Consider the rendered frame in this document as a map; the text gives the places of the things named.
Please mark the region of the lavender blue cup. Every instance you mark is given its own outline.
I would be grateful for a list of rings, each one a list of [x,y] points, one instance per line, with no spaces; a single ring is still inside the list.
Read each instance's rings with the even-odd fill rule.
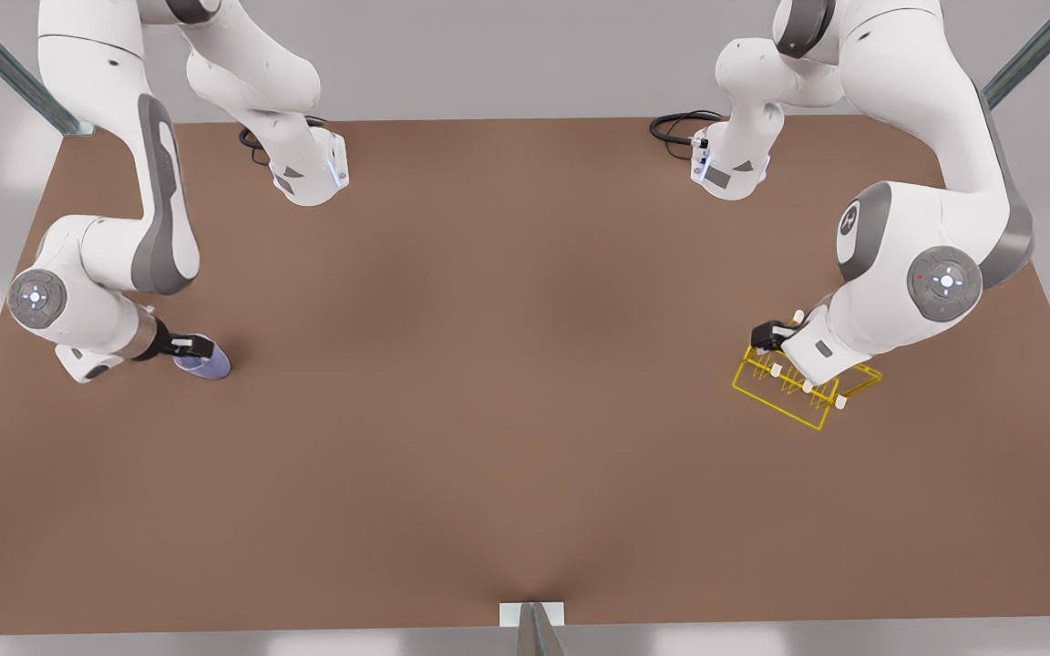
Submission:
[[[175,335],[174,362],[181,371],[205,379],[222,379],[231,371],[228,356],[203,333]]]

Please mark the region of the yellow wire cup holder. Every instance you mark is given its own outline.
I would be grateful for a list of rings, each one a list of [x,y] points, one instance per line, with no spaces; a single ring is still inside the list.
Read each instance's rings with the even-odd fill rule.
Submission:
[[[804,319],[805,313],[796,311],[788,323],[801,325]],[[824,384],[813,384],[788,360],[784,352],[759,352],[749,345],[732,386],[772,410],[820,431],[830,411],[842,410],[854,395],[870,389],[880,379],[880,371],[859,363]]]

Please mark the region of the silver frame post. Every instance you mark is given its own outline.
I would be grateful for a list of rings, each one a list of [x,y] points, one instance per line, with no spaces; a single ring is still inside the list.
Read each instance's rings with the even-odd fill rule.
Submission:
[[[0,42],[0,78],[64,137],[91,137],[94,126],[72,117]]]
[[[499,625],[516,628],[514,656],[566,656],[555,631],[565,626],[563,602],[500,604]]]
[[[1000,67],[983,88],[989,108],[998,107],[1050,56],[1050,17],[1021,48]]]

